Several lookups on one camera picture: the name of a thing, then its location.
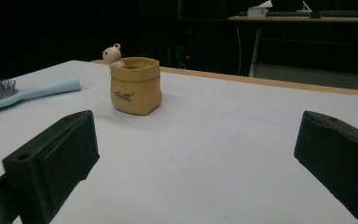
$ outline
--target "hairbrush handle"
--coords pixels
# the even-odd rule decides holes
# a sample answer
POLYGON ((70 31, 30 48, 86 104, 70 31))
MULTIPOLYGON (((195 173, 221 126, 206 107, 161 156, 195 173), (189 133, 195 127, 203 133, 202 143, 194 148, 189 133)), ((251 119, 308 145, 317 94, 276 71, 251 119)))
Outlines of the hairbrush handle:
POLYGON ((47 96, 55 93, 67 91, 79 91, 80 82, 78 77, 69 77, 63 80, 51 82, 29 90, 19 91, 16 94, 0 100, 0 108, 12 105, 19 100, 27 100, 41 96, 47 96))

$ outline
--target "tan paper bag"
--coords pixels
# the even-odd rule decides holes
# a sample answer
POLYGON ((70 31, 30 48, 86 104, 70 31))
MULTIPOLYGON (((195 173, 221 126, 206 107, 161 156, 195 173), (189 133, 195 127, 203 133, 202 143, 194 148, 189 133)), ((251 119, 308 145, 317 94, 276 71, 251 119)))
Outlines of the tan paper bag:
POLYGON ((110 70, 110 96, 115 109, 134 115, 147 115, 161 104, 159 61, 149 58, 123 58, 125 67, 110 70))

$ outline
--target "white table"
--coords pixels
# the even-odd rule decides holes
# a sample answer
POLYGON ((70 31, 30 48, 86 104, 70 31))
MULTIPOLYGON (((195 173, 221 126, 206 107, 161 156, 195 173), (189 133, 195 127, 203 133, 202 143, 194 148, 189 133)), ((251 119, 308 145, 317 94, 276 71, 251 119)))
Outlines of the white table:
POLYGON ((133 116, 113 108, 104 64, 15 79, 28 89, 72 76, 81 91, 0 110, 0 175, 1 160, 48 126, 93 112, 101 158, 51 223, 358 223, 294 158, 304 110, 358 128, 358 96, 161 73, 161 106, 133 116))

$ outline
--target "small bear figurine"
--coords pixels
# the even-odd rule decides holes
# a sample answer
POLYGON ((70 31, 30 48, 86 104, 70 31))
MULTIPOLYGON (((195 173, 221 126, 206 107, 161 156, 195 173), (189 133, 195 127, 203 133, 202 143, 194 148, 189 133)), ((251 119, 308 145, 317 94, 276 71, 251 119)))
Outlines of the small bear figurine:
POLYGON ((116 67, 125 67, 123 60, 121 60, 121 46, 119 44, 115 44, 111 48, 107 48, 103 51, 103 60, 109 63, 109 68, 113 66, 116 67))

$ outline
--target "hairbrush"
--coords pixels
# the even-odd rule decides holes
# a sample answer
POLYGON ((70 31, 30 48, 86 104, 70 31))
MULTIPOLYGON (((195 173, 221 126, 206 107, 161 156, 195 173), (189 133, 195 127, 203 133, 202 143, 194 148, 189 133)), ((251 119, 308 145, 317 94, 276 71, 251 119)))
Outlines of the hairbrush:
POLYGON ((28 90, 17 90, 15 80, 0 80, 0 108, 13 105, 20 100, 29 100, 55 93, 79 90, 80 82, 78 77, 69 77, 28 90))

